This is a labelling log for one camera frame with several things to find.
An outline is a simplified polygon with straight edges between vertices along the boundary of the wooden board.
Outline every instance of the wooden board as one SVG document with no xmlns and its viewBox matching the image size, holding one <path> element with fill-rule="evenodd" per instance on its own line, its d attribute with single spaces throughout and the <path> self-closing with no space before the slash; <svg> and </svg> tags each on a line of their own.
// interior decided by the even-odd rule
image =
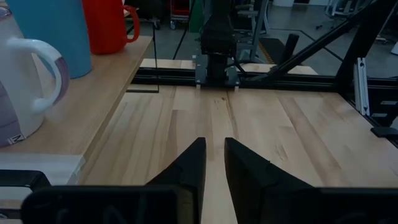
<svg viewBox="0 0 398 224">
<path fill-rule="evenodd" d="M 272 64 L 256 64 L 249 63 L 242 65 L 246 72 L 269 72 L 269 70 L 275 65 Z M 155 59 L 145 58 L 141 63 L 141 68 L 155 68 Z M 195 63 L 191 60 L 169 60 L 169 59 L 157 59 L 158 68 L 176 68 L 176 69 L 195 69 Z M 318 75 L 314 69 L 308 66 L 296 66 L 291 71 L 291 74 L 301 75 Z"/>
<path fill-rule="evenodd" d="M 124 95 L 81 183 L 145 184 L 206 137 L 202 223 L 236 223 L 225 137 L 314 186 L 398 187 L 398 150 L 371 127 L 336 93 L 161 86 Z"/>
<path fill-rule="evenodd" d="M 70 81 L 65 97 L 45 115 L 43 125 L 26 140 L 0 153 L 67 154 L 88 156 L 130 84 L 152 37 L 141 36 L 112 55 L 93 55 L 93 70 Z M 54 80 L 37 61 L 45 95 Z"/>
</svg>

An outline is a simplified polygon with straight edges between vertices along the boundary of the metal frame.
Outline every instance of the metal frame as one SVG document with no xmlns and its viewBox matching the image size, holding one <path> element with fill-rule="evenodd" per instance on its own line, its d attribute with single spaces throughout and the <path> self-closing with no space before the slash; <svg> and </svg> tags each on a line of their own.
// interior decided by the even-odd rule
<svg viewBox="0 0 398 224">
<path fill-rule="evenodd" d="M 318 40 L 301 50 L 295 56 L 284 63 L 272 67 L 267 73 L 242 74 L 238 72 L 240 88 L 260 88 L 275 90 L 299 90 L 299 91 L 331 91 L 339 93 L 348 103 L 355 108 L 354 94 L 354 66 L 358 58 L 366 58 L 377 35 L 382 29 L 386 19 L 390 15 L 398 0 L 377 0 L 368 7 L 358 11 L 349 19 L 342 22 L 329 33 L 326 33 Z M 341 63 L 335 77 L 324 75 L 295 75 L 287 74 L 288 71 L 300 65 L 304 60 L 325 48 L 329 43 L 336 40 L 341 35 L 360 24 L 358 31 Z M 140 68 L 132 81 L 141 84 L 156 85 L 188 85 L 195 86 L 195 71 L 183 69 L 163 69 L 163 68 Z M 383 126 L 392 122 L 398 115 L 397 103 L 388 108 L 388 97 L 398 96 L 398 85 L 396 79 L 368 78 L 368 95 L 370 97 L 369 106 L 374 110 L 384 108 L 388 111 L 385 117 L 363 115 L 373 126 Z M 201 82 L 202 86 L 213 87 L 236 87 L 235 83 L 209 83 Z M 389 139 L 394 145 L 398 146 L 395 140 Z"/>
</svg>

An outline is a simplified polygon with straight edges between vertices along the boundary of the red mug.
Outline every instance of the red mug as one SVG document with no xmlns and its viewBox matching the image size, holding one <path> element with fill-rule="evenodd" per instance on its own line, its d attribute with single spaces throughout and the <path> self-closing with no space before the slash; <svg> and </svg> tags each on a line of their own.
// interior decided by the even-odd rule
<svg viewBox="0 0 398 224">
<path fill-rule="evenodd" d="M 139 37 L 139 18 L 136 9 L 124 6 L 121 0 L 83 0 L 83 8 L 93 54 L 119 52 L 127 43 Z M 129 39 L 124 23 L 124 9 L 134 22 L 134 37 Z"/>
</svg>

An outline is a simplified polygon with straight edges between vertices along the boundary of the floor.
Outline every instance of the floor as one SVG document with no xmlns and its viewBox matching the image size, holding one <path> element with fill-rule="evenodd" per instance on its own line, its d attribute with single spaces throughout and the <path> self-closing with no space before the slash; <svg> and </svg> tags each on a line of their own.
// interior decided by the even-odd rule
<svg viewBox="0 0 398 224">
<path fill-rule="evenodd" d="M 81 183 L 145 184 L 206 137 L 202 223 L 234 224 L 225 137 L 314 186 L 398 187 L 398 151 L 370 127 L 336 93 L 161 86 L 124 95 Z"/>
<path fill-rule="evenodd" d="M 295 53 L 302 50 L 314 39 L 321 37 L 329 31 L 329 18 L 324 15 L 323 6 L 304 6 L 295 5 L 293 8 L 270 6 L 269 25 L 271 31 L 269 37 L 278 38 L 282 42 L 287 40 L 290 33 L 296 33 L 300 36 Z M 324 28 L 316 30 L 317 25 L 324 24 Z M 150 24 L 142 23 L 142 35 L 152 35 L 152 27 Z M 311 38 L 303 35 L 300 30 L 304 31 Z M 179 26 L 177 30 L 171 30 L 167 22 L 162 24 L 161 30 L 156 31 L 157 57 L 163 59 L 171 59 L 177 48 L 178 42 L 183 33 L 183 26 Z M 345 53 L 352 41 L 355 30 L 341 36 L 332 42 L 328 49 L 344 58 Z M 198 52 L 199 43 L 195 40 L 198 34 L 188 33 L 181 45 L 176 59 L 189 60 L 192 55 Z M 393 44 L 382 45 L 375 43 L 369 51 L 366 58 L 368 76 L 387 78 L 397 75 L 398 56 L 392 55 L 390 50 Z M 153 58 L 153 48 L 149 50 L 147 57 Z M 321 50 L 315 55 L 304 61 L 303 65 L 311 66 L 316 72 L 322 75 L 335 75 L 341 61 L 328 53 Z"/>
</svg>

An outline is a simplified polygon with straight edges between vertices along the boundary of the gray floor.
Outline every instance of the gray floor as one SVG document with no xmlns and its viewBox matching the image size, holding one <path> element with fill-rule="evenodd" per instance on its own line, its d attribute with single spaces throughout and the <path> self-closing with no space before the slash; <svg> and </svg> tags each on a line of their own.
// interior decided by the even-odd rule
<svg viewBox="0 0 398 224">
<path fill-rule="evenodd" d="M 324 27 L 316 30 L 315 27 L 320 24 L 324 24 Z M 270 6 L 269 25 L 271 31 L 269 37 L 278 38 L 285 42 L 290 33 L 298 34 L 300 39 L 295 50 L 296 53 L 312 43 L 313 40 L 303 35 L 300 31 L 294 30 L 302 30 L 313 39 L 317 39 L 329 31 L 330 24 L 330 19 L 324 15 L 323 6 L 295 5 L 293 8 Z M 355 30 L 352 30 L 341 36 L 327 46 L 328 49 L 344 58 L 355 32 Z M 157 57 L 171 59 L 182 33 L 182 26 L 177 30 L 170 30 L 168 24 L 162 24 L 161 30 L 156 31 Z M 141 35 L 152 35 L 150 24 L 142 23 Z M 199 43 L 195 41 L 197 38 L 198 34 L 188 33 L 185 36 L 177 59 L 189 60 L 193 54 L 198 52 Z M 373 45 L 366 57 L 368 76 L 379 78 L 398 76 L 398 56 L 390 53 L 392 47 L 393 44 L 382 45 L 375 43 Z M 146 57 L 154 57 L 153 47 L 148 51 Z M 303 64 L 311 66 L 319 74 L 335 75 L 341 61 L 326 50 L 321 50 L 304 61 Z"/>
</svg>

